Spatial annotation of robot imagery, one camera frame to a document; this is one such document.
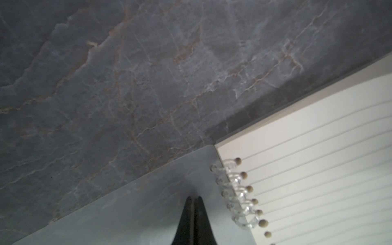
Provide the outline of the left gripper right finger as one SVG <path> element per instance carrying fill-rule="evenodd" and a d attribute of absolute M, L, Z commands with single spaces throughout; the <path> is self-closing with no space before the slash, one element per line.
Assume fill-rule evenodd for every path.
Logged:
<path fill-rule="evenodd" d="M 217 245 L 201 197 L 195 199 L 194 208 L 194 245 Z"/>

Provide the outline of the white lined spiral notebook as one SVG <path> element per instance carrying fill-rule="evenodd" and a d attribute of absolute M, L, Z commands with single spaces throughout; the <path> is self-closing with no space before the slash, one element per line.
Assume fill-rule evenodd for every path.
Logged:
<path fill-rule="evenodd" d="M 19 243 L 171 245 L 187 197 L 218 245 L 391 244 L 391 55 Z"/>

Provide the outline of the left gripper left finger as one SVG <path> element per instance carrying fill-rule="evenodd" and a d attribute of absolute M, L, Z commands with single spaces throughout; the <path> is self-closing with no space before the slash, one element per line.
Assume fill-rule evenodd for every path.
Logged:
<path fill-rule="evenodd" d="M 194 204 L 191 197 L 187 197 L 172 245 L 194 244 Z"/>

